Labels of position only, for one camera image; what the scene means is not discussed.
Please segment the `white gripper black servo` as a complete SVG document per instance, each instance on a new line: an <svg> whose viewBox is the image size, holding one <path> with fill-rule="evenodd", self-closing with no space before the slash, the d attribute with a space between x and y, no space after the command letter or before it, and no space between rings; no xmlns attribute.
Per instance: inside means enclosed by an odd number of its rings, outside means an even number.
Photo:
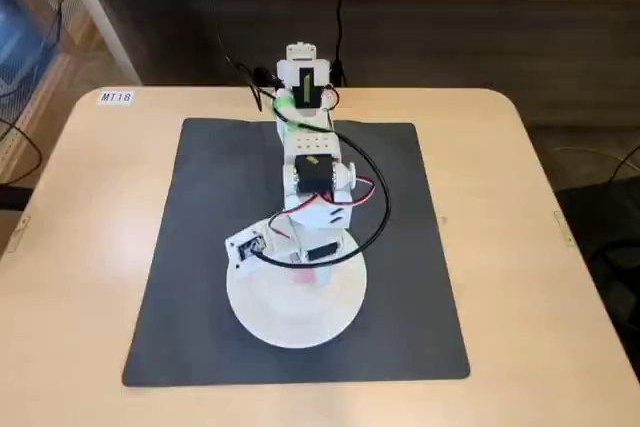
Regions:
<svg viewBox="0 0 640 427"><path fill-rule="evenodd" d="M321 291L329 289L333 280L333 266L342 262L346 254L345 234L344 228L293 226L285 232L293 245L292 253L285 257L289 269L316 268L316 288Z"/></svg>

